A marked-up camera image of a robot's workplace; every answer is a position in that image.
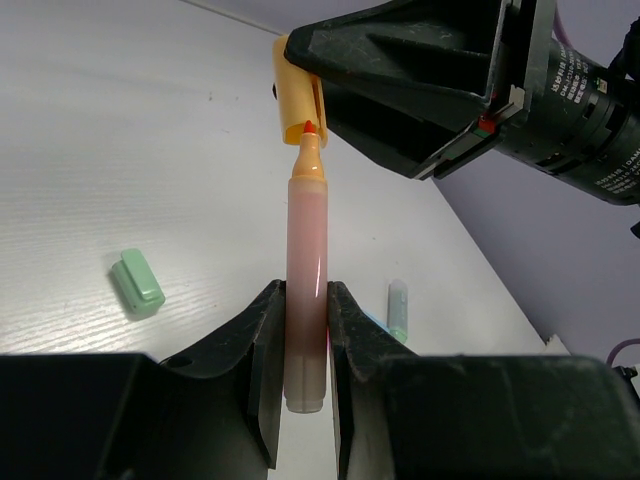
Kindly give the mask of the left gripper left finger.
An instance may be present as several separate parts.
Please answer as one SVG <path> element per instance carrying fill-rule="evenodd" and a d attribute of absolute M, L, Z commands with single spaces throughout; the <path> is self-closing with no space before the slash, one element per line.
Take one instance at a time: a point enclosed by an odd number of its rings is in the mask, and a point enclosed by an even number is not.
<path fill-rule="evenodd" d="M 277 461 L 285 284 L 157 362 L 1 359 L 5 479 L 264 479 Z"/>

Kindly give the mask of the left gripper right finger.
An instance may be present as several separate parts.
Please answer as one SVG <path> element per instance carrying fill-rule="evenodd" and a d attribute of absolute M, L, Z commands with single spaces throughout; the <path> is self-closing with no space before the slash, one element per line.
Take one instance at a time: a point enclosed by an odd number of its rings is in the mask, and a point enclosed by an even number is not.
<path fill-rule="evenodd" d="M 421 356 L 328 289 L 341 479 L 635 479 L 639 405 L 578 356 Z"/>

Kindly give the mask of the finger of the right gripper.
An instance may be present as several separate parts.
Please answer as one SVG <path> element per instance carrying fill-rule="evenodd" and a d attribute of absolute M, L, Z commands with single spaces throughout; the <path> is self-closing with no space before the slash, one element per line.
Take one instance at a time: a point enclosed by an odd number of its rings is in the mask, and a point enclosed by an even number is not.
<path fill-rule="evenodd" d="M 457 91 L 485 98 L 504 21 L 502 1 L 389 1 L 293 30 L 293 64 L 354 85 Z"/>
<path fill-rule="evenodd" d="M 488 77 L 322 78 L 329 130 L 407 178 L 443 178 L 488 150 Z"/>

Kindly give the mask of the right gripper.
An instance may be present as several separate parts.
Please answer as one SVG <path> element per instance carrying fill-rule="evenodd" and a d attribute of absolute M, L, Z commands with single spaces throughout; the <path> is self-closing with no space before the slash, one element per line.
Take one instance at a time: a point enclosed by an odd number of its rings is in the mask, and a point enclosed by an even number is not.
<path fill-rule="evenodd" d="M 508 1 L 491 103 L 415 167 L 442 179 L 496 149 L 613 205 L 639 202 L 639 23 L 608 66 L 559 38 L 554 1 Z"/>

